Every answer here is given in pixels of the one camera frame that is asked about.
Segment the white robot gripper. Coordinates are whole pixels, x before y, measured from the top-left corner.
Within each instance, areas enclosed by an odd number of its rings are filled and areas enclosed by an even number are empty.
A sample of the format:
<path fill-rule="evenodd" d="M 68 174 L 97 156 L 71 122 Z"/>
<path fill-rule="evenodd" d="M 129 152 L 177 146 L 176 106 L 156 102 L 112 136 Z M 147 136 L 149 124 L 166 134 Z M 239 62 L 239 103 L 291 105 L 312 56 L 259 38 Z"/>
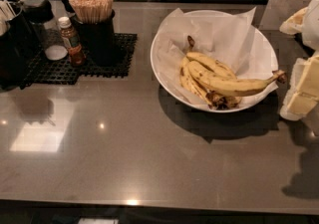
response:
<path fill-rule="evenodd" d="M 279 31 L 295 35 L 302 32 L 305 46 L 319 50 L 319 0 L 311 0 L 279 27 Z M 307 60 L 298 58 L 293 66 L 289 90 L 283 101 L 280 115 L 288 120 L 306 117 L 319 103 L 319 56 Z"/>

